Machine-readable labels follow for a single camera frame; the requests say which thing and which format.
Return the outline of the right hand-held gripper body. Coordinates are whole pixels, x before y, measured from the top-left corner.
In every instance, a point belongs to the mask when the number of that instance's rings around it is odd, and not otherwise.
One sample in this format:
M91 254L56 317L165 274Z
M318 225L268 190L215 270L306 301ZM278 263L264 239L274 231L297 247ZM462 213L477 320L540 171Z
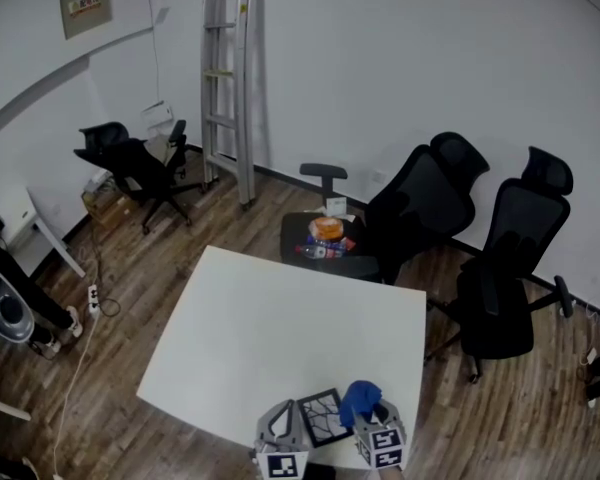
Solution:
M383 427L376 423L376 430L363 436L354 431L359 455L373 470L399 467L406 464L406 434L402 427Z

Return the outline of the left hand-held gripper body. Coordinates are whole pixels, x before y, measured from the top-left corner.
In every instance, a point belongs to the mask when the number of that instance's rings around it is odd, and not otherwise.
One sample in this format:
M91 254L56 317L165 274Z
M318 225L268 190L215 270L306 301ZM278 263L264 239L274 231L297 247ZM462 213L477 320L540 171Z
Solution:
M274 446L260 444L254 460L260 480L303 480L309 459L306 446Z

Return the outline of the blue wiping cloth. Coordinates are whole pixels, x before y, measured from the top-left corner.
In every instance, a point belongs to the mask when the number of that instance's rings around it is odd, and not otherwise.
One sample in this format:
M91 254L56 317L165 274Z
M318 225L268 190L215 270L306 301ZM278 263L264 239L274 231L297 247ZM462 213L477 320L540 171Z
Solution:
M339 417L346 428L355 426L355 417L360 416L366 423L371 422L374 407L382 399L382 390L374 383L357 380L350 384L342 398Z

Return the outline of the black framed square tile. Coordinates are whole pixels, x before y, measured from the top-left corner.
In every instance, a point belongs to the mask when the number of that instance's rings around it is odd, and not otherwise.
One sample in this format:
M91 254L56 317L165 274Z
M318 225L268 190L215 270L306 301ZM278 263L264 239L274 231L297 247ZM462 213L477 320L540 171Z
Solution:
M340 421L341 397L331 388L297 401L306 433L314 448L351 437L354 432Z

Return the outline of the white square table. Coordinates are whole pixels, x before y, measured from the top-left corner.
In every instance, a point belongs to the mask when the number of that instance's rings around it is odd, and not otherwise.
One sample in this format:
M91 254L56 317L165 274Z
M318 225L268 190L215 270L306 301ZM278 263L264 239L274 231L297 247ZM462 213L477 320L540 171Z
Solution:
M249 447L274 405L376 384L407 433L423 375L423 291L207 247L144 373L154 407Z

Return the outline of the clear plastic water bottle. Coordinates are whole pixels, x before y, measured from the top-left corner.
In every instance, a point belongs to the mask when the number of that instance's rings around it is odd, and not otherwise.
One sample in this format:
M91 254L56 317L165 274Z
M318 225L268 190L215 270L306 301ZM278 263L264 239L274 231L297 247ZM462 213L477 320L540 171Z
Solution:
M339 248L329 248L317 244L297 245L295 252L311 260L329 260L344 256L344 251Z

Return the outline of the black office chair upright headrest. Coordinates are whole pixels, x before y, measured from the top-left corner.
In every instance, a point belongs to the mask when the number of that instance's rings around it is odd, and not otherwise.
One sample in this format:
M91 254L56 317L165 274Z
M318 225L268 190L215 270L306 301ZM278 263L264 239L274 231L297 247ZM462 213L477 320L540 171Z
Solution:
M534 302L528 301L523 281L568 219L573 183L564 160L530 147L521 176L505 180L498 189L484 248L462 265L456 298L427 302L429 309L455 321L459 330L428 352L426 362L460 343L474 361L469 381L475 384L483 361L519 357L533 349L533 312L558 303L565 317L572 316L573 302L562 277L555 277L554 289Z

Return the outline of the orange snack packet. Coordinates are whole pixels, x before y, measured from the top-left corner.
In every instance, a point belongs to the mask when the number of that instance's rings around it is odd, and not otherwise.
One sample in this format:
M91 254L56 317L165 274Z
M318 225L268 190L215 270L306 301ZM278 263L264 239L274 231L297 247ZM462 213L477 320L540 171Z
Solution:
M317 217L309 223L308 229L316 240L340 241L344 237L344 224L335 217Z

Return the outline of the black office chair holding snacks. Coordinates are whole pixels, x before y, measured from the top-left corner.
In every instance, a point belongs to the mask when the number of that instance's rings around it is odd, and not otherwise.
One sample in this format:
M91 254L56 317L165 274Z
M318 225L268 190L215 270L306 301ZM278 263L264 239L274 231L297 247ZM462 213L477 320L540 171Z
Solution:
M314 239L309 223L324 215L327 198L339 197L335 180L345 169L304 163L303 175L322 181L322 205L314 211L286 214L281 223L280 257L287 265L344 277L394 284L404 263L464 231L475 217L470 192L490 166L462 135L443 132L417 146L391 181L366 205L364 214L347 214L340 241ZM311 260L295 252L297 245L339 248L344 256Z

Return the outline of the cardboard box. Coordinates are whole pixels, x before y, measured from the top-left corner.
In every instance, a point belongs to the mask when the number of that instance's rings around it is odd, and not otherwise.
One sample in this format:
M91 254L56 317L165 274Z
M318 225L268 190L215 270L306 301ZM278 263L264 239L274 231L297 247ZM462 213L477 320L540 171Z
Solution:
M98 182L90 180L81 198L91 218L107 230L118 227L137 208L136 202L119 189L111 176Z

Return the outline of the white and grey backpack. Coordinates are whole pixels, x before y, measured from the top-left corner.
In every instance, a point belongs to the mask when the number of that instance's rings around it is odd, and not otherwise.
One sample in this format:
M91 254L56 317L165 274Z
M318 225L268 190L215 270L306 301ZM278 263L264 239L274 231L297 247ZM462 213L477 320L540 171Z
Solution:
M0 273L0 336L25 343L34 331L33 313L18 291Z

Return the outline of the black office chair tilted back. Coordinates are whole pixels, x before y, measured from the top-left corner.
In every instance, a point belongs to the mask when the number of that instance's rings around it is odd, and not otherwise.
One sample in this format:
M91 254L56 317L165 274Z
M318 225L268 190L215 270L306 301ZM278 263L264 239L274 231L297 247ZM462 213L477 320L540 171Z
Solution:
M120 122L82 128L85 146L76 149L76 156L112 174L116 186L132 200L144 204L153 202L142 221L144 234L150 232L149 221L162 204L169 204L180 214L187 226L189 214L177 202L176 196L192 190L205 193L205 182L178 183L186 177L186 153L194 147L187 143L186 122L178 120L166 138L167 158L161 160L147 148L149 142L132 138Z

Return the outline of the aluminium folding ladder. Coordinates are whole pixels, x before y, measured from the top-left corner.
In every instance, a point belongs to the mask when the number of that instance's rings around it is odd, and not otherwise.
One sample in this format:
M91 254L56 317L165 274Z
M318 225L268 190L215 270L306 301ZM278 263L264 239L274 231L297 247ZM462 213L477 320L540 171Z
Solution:
M258 0L203 0L200 109L204 179L237 183L242 210L256 199L253 66Z

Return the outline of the white wall box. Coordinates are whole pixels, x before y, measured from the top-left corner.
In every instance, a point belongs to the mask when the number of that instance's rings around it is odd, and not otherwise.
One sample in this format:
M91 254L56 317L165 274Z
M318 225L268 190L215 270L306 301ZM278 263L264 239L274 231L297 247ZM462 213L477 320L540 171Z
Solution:
M145 108L140 115L147 129L159 127L173 120L171 107L165 100Z

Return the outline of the grey wall electrical panel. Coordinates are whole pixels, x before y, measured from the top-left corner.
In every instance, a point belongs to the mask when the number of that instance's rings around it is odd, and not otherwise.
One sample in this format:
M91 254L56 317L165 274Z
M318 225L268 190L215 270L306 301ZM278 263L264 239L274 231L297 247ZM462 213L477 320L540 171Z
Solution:
M59 0L65 39L112 20L111 0Z

